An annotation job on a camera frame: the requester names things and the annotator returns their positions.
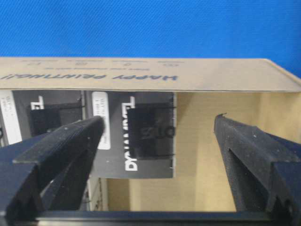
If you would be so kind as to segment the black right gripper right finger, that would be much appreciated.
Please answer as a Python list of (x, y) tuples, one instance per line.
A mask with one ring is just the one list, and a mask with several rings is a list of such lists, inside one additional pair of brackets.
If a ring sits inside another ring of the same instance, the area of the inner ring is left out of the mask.
[(301, 145), (219, 114), (214, 134), (237, 211), (301, 219)]

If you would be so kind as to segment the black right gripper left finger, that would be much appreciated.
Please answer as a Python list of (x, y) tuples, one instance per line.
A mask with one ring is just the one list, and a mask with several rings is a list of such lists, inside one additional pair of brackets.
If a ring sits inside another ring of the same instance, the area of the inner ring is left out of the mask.
[(78, 210), (103, 131), (95, 116), (1, 148), (1, 221)]

